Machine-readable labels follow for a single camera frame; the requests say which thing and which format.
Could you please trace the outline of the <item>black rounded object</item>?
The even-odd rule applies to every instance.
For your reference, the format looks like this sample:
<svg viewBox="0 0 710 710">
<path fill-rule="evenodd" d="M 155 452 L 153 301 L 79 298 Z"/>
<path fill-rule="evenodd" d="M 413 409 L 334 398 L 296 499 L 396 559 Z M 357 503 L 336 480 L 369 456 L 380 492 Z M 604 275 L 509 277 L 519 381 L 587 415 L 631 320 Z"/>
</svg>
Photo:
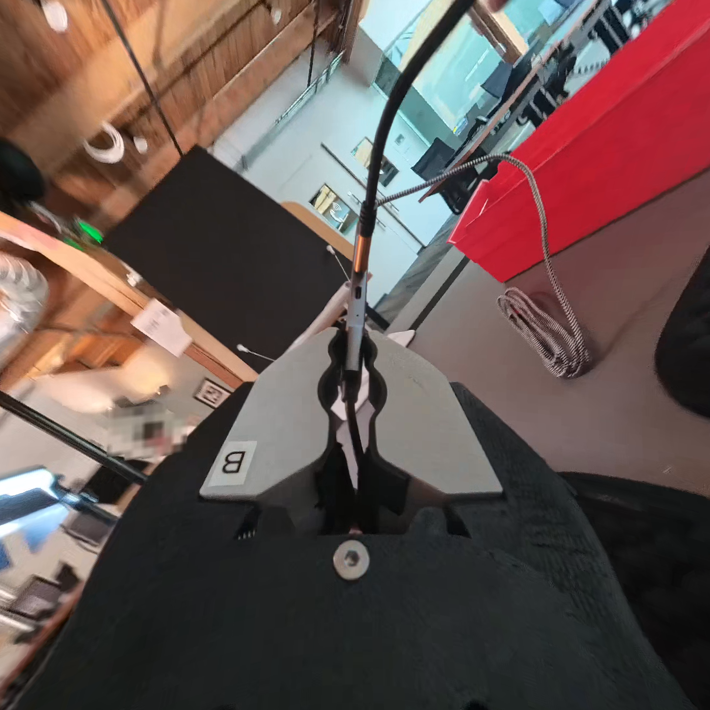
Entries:
<svg viewBox="0 0 710 710">
<path fill-rule="evenodd" d="M 709 253 L 670 313 L 655 349 L 655 372 L 677 404 L 709 418 Z"/>
</svg>

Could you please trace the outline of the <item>black rounded ceiling fixture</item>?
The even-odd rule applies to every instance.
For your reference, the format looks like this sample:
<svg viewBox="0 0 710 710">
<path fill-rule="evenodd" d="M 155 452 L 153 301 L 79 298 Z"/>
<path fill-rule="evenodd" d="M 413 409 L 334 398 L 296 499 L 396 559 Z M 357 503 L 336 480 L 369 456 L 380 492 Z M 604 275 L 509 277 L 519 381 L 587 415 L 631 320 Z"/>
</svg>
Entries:
<svg viewBox="0 0 710 710">
<path fill-rule="evenodd" d="M 39 168 L 6 138 L 1 138 L 1 192 L 20 203 L 42 200 L 46 193 L 45 178 Z"/>
</svg>

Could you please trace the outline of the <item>red plastic bin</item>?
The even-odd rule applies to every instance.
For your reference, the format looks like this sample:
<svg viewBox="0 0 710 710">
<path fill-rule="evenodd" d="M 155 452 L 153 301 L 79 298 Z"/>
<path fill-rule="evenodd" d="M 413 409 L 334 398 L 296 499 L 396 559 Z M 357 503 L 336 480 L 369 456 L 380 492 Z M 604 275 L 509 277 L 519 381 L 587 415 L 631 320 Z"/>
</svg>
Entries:
<svg viewBox="0 0 710 710">
<path fill-rule="evenodd" d="M 709 2 L 673 1 L 512 156 L 533 172 L 552 254 L 709 167 Z M 528 181 L 501 163 L 449 243 L 499 282 L 542 261 Z"/>
</svg>

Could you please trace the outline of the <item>silver ventilation duct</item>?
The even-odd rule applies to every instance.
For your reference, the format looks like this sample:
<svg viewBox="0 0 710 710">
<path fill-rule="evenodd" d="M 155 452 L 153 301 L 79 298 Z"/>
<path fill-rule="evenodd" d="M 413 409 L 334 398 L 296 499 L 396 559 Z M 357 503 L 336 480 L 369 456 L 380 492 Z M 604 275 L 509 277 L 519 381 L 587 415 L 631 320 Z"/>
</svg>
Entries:
<svg viewBox="0 0 710 710">
<path fill-rule="evenodd" d="M 49 296 L 45 276 L 30 262 L 1 254 L 1 351 L 39 324 Z"/>
</svg>

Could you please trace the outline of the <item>green exit sign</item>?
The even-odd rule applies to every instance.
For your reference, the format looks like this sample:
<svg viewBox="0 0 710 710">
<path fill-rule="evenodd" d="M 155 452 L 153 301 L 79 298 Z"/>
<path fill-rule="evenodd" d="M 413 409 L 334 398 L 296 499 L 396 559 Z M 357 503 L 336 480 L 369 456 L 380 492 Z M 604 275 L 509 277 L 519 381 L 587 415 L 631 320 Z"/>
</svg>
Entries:
<svg viewBox="0 0 710 710">
<path fill-rule="evenodd" d="M 99 229 L 76 217 L 63 223 L 61 235 L 66 244 L 77 249 L 100 247 L 104 242 L 104 236 Z"/>
</svg>

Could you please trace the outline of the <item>dark cloth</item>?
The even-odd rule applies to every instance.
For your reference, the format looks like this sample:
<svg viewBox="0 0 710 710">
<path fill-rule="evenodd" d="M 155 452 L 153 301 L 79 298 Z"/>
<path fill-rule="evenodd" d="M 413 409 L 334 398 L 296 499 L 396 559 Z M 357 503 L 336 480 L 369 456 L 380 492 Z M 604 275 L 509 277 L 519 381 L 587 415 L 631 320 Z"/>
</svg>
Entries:
<svg viewBox="0 0 710 710">
<path fill-rule="evenodd" d="M 606 551 L 644 635 L 697 709 L 709 708 L 709 499 L 560 474 Z"/>
</svg>

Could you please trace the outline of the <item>black office chair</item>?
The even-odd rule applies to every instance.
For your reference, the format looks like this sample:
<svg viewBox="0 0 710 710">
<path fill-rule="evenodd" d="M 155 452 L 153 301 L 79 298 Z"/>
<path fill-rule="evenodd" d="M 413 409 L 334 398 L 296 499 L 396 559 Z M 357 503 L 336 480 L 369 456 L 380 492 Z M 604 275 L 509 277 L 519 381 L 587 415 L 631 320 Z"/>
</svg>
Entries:
<svg viewBox="0 0 710 710">
<path fill-rule="evenodd" d="M 422 180 L 430 180 L 443 173 L 455 155 L 456 149 L 450 147 L 441 138 L 436 137 L 413 165 L 412 171 Z"/>
</svg>

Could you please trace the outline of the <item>led light panel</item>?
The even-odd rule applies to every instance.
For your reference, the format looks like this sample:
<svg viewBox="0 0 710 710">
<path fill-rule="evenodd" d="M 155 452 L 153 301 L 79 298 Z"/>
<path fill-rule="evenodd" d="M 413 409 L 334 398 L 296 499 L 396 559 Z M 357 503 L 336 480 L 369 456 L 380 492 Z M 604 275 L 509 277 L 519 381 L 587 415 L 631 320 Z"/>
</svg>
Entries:
<svg viewBox="0 0 710 710">
<path fill-rule="evenodd" d="M 44 466 L 23 469 L 1 479 L 1 524 L 19 521 L 28 515 L 61 505 L 91 515 L 113 525 L 119 516 L 103 509 L 92 496 L 67 488 L 63 476 Z"/>
</svg>

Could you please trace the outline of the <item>white paper label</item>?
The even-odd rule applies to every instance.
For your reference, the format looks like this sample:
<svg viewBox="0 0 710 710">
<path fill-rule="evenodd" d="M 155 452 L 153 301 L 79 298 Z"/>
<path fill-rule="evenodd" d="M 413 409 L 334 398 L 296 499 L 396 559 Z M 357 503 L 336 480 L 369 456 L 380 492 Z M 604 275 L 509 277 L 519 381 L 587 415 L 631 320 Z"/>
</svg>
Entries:
<svg viewBox="0 0 710 710">
<path fill-rule="evenodd" d="M 180 316 L 155 298 L 131 320 L 131 326 L 176 358 L 192 343 Z"/>
</svg>

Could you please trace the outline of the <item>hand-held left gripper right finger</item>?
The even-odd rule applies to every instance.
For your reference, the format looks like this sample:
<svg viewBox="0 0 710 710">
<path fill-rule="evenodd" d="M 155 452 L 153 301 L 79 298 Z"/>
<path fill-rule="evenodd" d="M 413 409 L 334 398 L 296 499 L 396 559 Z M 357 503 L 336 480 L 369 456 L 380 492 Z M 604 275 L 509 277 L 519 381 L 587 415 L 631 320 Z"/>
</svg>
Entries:
<svg viewBox="0 0 710 710">
<path fill-rule="evenodd" d="M 360 496 L 375 528 L 408 528 L 423 508 L 501 498 L 503 486 L 447 377 L 383 334 L 365 345 Z"/>
</svg>

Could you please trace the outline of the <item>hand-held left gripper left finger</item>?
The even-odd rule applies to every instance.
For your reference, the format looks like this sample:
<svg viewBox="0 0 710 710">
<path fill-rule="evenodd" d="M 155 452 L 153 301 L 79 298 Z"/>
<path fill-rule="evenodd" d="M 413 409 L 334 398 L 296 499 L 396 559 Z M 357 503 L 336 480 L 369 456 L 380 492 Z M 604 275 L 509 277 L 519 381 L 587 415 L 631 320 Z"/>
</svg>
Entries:
<svg viewBox="0 0 710 710">
<path fill-rule="evenodd" d="M 336 433 L 345 333 L 310 337 L 251 387 L 200 488 L 207 501 L 284 508 L 298 530 L 348 533 L 356 492 Z"/>
</svg>

